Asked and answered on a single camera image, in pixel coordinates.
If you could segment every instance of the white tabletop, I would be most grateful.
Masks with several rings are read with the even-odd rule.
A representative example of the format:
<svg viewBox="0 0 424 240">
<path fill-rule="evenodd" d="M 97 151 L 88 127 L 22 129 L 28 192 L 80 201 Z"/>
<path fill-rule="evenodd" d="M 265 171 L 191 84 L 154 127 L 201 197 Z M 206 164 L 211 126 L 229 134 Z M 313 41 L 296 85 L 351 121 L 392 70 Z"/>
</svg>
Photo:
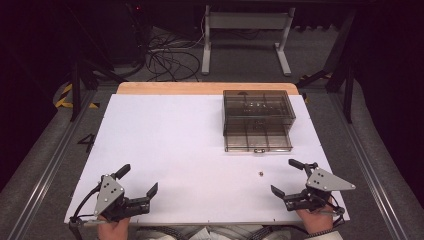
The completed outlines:
<svg viewBox="0 0 424 240">
<path fill-rule="evenodd" d="M 290 95 L 296 120 L 289 153 L 224 151 L 220 95 L 112 95 L 65 222 L 101 175 L 131 164 L 118 182 L 125 196 L 159 190 L 150 213 L 134 216 L 140 225 L 287 224 L 300 222 L 271 185 L 286 194 L 305 188 L 306 174 L 288 159 L 331 172 L 302 96 Z M 345 207 L 339 192 L 333 195 Z M 80 214 L 92 214 L 93 196 Z"/>
</svg>

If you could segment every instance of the gray carpet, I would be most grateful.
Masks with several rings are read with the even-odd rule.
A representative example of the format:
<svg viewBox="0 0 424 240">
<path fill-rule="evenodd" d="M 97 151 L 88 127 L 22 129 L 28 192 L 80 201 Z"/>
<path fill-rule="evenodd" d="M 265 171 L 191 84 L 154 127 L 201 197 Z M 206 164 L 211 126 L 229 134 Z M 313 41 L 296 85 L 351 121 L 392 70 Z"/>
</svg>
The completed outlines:
<svg viewBox="0 0 424 240">
<path fill-rule="evenodd" d="M 280 32 L 261 32 L 255 40 L 241 40 L 231 34 L 219 34 L 213 39 L 210 74 L 198 74 L 200 81 L 210 82 L 292 82 L 300 76 L 319 71 L 328 56 L 329 50 L 337 36 L 334 29 L 328 31 L 307 30 L 303 33 L 292 31 L 286 46 L 292 76 L 284 77 L 273 50 L 273 43 Z M 202 47 L 187 50 L 202 57 Z M 192 68 L 196 62 L 189 57 L 182 57 Z M 178 74 L 188 72 L 181 70 Z M 145 68 L 129 78 L 130 81 L 144 81 L 153 77 Z M 159 80 L 169 80 L 169 75 L 161 76 Z M 357 151 L 349 134 L 346 132 L 344 119 L 340 118 L 337 107 L 332 101 L 334 95 L 329 95 L 323 89 L 326 80 L 317 81 L 301 92 L 308 96 L 307 108 L 327 155 L 333 172 L 354 183 L 355 191 L 343 192 L 351 221 L 340 226 L 344 239 L 390 239 L 392 235 L 385 222 L 381 209 L 375 200 L 373 189 L 364 177 L 358 160 Z M 88 134 L 96 134 L 110 95 L 116 91 L 114 82 L 100 82 L 92 102 L 100 103 L 99 109 L 87 109 L 76 132 L 70 139 L 69 147 L 58 167 L 57 173 L 46 191 L 43 201 L 36 209 L 28 229 L 23 233 L 23 239 L 73 239 L 67 225 L 63 223 L 72 192 L 84 168 L 88 153 L 86 145 L 77 144 Z M 341 99 L 343 92 L 336 94 Z M 378 176 L 393 211 L 402 224 L 405 235 L 409 239 L 424 239 L 424 229 L 419 225 L 424 222 L 423 209 L 418 204 L 409 187 L 403 181 L 390 155 L 378 136 L 372 119 L 366 109 L 359 85 L 355 85 L 352 106 L 351 127 L 355 130 L 363 150 Z M 15 226 L 32 190 L 42 176 L 50 159 L 54 157 L 55 149 L 63 137 L 69 124 L 71 109 L 59 108 L 59 112 L 45 129 L 38 142 L 34 145 L 24 162 L 21 164 L 9 184 L 0 194 L 2 206 L 0 218 L 0 238 L 7 239 Z M 130 228 L 130 239 L 135 235 L 135 226 Z M 81 230 L 84 239 L 94 239 L 94 228 Z M 293 239 L 303 239 L 304 235 L 291 230 Z"/>
</svg>

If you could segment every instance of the plastic storage box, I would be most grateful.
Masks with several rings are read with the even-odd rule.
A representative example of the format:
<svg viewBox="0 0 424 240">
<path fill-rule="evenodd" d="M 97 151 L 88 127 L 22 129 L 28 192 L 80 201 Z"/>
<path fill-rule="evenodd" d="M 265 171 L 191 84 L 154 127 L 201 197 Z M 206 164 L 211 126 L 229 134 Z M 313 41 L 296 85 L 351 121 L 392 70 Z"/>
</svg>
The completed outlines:
<svg viewBox="0 0 424 240">
<path fill-rule="evenodd" d="M 225 90 L 223 133 L 225 151 L 287 152 L 296 116 L 286 91 Z"/>
</svg>

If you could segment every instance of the human hand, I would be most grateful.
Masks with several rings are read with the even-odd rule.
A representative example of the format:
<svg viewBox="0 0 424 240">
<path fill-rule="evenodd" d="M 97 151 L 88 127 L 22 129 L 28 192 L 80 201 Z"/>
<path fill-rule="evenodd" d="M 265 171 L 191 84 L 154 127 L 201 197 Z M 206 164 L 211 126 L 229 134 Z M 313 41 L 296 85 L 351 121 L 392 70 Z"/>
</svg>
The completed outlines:
<svg viewBox="0 0 424 240">
<path fill-rule="evenodd" d="M 100 240 L 127 240 L 128 226 L 131 218 L 124 218 L 119 222 L 103 223 L 97 226 L 97 233 Z"/>
<path fill-rule="evenodd" d="M 309 234 L 313 234 L 333 228 L 333 215 L 320 213 L 320 211 L 332 212 L 332 210 L 333 209 L 329 205 L 325 205 L 325 207 L 313 212 L 301 209 L 296 210 L 296 213 L 302 219 L 306 231 L 308 231 Z"/>
</svg>

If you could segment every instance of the yellow black tape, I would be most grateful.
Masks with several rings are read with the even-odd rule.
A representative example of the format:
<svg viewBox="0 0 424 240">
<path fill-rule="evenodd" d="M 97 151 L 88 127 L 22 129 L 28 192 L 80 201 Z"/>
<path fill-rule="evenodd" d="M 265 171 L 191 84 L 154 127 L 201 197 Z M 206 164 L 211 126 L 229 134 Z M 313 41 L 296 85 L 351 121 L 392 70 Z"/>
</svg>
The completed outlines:
<svg viewBox="0 0 424 240">
<path fill-rule="evenodd" d="M 66 85 L 65 89 L 63 90 L 62 94 L 60 95 L 59 101 L 55 104 L 55 106 L 58 107 L 66 107 L 66 108 L 73 108 L 73 103 L 65 102 L 66 97 L 68 96 L 68 93 L 72 89 L 72 83 L 69 82 L 68 85 Z M 89 108 L 99 108 L 100 103 L 90 103 Z"/>
<path fill-rule="evenodd" d="M 65 89 L 63 90 L 62 94 L 60 95 L 59 101 L 56 103 L 56 107 L 61 107 L 65 103 L 65 99 L 68 96 L 69 91 L 72 89 L 72 83 L 69 82 L 68 85 L 66 85 Z"/>
<path fill-rule="evenodd" d="M 320 77 L 320 79 L 327 79 L 329 80 L 331 78 L 332 73 L 329 73 L 323 77 Z M 300 80 L 305 80 L 307 78 L 309 78 L 311 75 L 303 75 L 302 77 L 300 77 Z"/>
<path fill-rule="evenodd" d="M 73 103 L 62 103 L 62 105 L 60 107 L 66 107 L 66 108 L 73 108 L 74 104 Z M 89 108 L 99 108 L 100 107 L 100 103 L 90 103 Z"/>
<path fill-rule="evenodd" d="M 305 101 L 305 103 L 308 103 L 308 95 L 306 95 L 306 93 L 302 93 L 302 97 L 303 97 L 303 101 Z"/>
</svg>

